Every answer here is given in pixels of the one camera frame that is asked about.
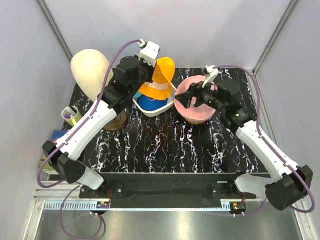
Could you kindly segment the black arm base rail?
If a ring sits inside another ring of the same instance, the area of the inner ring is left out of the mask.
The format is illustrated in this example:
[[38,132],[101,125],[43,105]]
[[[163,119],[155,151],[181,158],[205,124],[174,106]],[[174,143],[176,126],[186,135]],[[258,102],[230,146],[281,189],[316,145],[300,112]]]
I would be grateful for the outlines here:
[[211,209],[221,200],[252,200],[231,184],[233,173],[103,173],[99,190],[80,189],[81,199],[110,197],[112,209]]

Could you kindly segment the orange bucket hat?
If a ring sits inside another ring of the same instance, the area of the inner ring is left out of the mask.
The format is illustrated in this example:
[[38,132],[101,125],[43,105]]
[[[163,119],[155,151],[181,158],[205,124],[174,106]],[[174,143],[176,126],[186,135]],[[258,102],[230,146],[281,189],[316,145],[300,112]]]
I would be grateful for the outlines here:
[[152,99],[164,101],[168,99],[173,87],[171,82],[176,71],[175,62],[170,57],[159,58],[156,62],[152,83],[146,82],[139,92]]

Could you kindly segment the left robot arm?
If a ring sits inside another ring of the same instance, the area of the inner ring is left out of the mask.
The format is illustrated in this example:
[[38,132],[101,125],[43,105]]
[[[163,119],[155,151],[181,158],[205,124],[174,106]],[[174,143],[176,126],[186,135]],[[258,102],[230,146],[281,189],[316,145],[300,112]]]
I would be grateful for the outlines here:
[[146,82],[152,82],[156,57],[144,53],[124,57],[116,66],[109,84],[82,119],[56,142],[46,141],[42,148],[48,163],[69,184],[90,188],[97,198],[108,193],[104,178],[79,161],[96,134],[133,103],[133,96]]

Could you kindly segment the pink bucket hat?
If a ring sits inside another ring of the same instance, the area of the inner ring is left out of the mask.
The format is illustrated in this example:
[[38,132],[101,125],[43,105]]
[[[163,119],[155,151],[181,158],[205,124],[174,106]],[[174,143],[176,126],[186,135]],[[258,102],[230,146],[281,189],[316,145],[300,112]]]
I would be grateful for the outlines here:
[[[200,83],[204,80],[205,80],[205,76],[203,75],[188,77],[178,86],[175,92],[175,96],[186,92],[189,89],[191,84]],[[196,103],[196,98],[193,97],[191,100],[190,107],[185,108],[178,100],[174,99],[174,105],[178,113],[182,115],[185,119],[188,119],[194,122],[205,122],[209,120],[216,112],[214,108],[211,108],[206,104],[202,104],[199,107],[194,107],[195,103]]]

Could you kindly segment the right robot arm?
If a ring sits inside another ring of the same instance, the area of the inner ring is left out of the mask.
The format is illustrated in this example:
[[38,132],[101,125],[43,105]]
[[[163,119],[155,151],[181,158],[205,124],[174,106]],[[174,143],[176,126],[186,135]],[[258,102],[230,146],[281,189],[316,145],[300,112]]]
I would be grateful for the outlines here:
[[176,90],[174,103],[182,110],[206,106],[219,112],[223,125],[244,142],[267,169],[269,178],[237,174],[227,185],[230,197],[236,199],[248,193],[266,198],[279,211],[292,208],[310,194],[313,171],[307,165],[299,166],[265,135],[259,123],[241,105],[239,92],[230,80],[217,86],[204,81],[184,83]]

